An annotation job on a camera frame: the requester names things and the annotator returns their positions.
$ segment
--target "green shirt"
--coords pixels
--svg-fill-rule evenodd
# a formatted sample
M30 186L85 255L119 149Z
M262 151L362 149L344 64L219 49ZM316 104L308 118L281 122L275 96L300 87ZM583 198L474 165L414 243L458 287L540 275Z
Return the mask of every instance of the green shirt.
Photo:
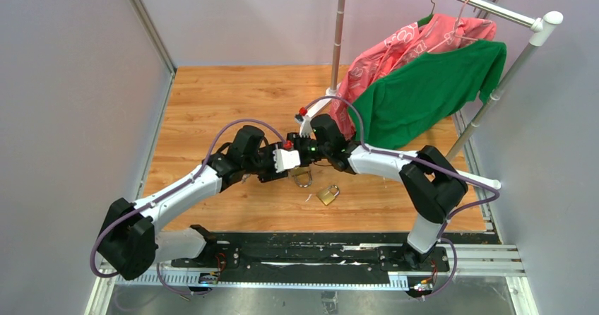
M397 149L457 112L480 91L486 102L497 87L506 59L502 42L478 40L462 49L424 53L371 84L353 103L364 120L364 140ZM360 139L360 123L350 116Z

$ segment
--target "floor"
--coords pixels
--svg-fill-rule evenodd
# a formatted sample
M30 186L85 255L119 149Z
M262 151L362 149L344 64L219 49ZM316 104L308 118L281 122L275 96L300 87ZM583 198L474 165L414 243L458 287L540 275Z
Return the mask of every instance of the floor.
M506 279L457 275L442 293L414 302L406 293L373 290L214 288L185 301L162 286L117 286L108 314L357 315L485 314L514 315Z
M226 123L255 118L282 135L298 131L293 116L322 96L329 86L330 66L214 66L181 67L171 92L144 196L159 191L189 173L206 156L216 133ZM217 142L231 141L238 129ZM275 136L266 131L270 142ZM451 118L439 122L404 147L419 150L430 144L446 153L456 140ZM467 170L462 155L452 164ZM312 165L314 183L300 188L291 178L260 184L250 177L212 198L199 202L173 220L167 230L201 224L210 231L353 231L407 232L415 210L403 186L370 175L350 175ZM316 197L335 184L339 197L325 206ZM476 200L470 189L462 203ZM458 214L449 231L484 231L480 209Z

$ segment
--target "gray wall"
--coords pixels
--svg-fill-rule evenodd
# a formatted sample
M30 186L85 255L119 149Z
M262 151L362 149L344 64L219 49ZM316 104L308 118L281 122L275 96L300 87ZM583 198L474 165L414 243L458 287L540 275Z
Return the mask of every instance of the gray wall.
M0 0L0 314L81 314L170 80L128 0Z
M500 0L523 13L564 14L475 133L505 242L517 244L541 314L599 307L598 0ZM498 19L513 61L530 33Z
M436 0L437 12L460 4ZM144 0L178 66L329 64L337 0ZM341 63L428 15L429 0L346 0Z

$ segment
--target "white connector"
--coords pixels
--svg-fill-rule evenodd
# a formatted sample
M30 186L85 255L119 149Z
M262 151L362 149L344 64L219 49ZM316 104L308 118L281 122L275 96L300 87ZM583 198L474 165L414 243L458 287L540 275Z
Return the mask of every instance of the white connector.
M312 133L312 125L310 124L310 121L312 118L308 115L302 116L302 118L304 121L302 121L302 124L299 126L299 135L301 137L310 137L310 134Z
M301 164L300 152L297 150L277 149L273 151L275 155L276 172L293 169Z

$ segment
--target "clothes rack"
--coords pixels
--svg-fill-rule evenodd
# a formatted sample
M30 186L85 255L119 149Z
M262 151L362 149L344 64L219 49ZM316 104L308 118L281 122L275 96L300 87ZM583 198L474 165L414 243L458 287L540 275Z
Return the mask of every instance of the clothes rack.
M462 150L466 142L468 142L468 139L474 133L474 130L476 130L476 128L479 127L482 118L489 112L491 108L493 108L493 106L495 106L495 104L499 101L505 90L509 87L511 79L519 72L519 70L522 68L522 65L524 65L526 61L533 55L534 51L545 43L547 38L549 38L549 36L553 32L553 30L560 23L562 23L564 19L564 16L558 11L550 11L549 13L546 13L542 18L533 18L503 8L500 5L488 0L470 0L468 2L468 5L478 8L481 11L486 11L495 16L504 18L511 22L527 27L533 31L533 35L532 37L530 37L526 47L518 55L518 58L515 60L514 64L512 64L512 66L503 76L497 88L493 90L487 103L478 110L472 121L465 128L464 132L458 137L458 140L451 147L450 151L446 155L448 160L452 160L460 152L460 150ZM335 40L333 43L333 69L331 70L331 87L326 89L326 95L337 94L337 80L339 72L339 58L341 51L341 36L343 32L344 14L345 0L338 0L337 20L335 26ZM308 115L311 117L316 115L316 113L322 110L329 103L329 101L330 100L321 100L312 108L310 108L310 110L308 111Z

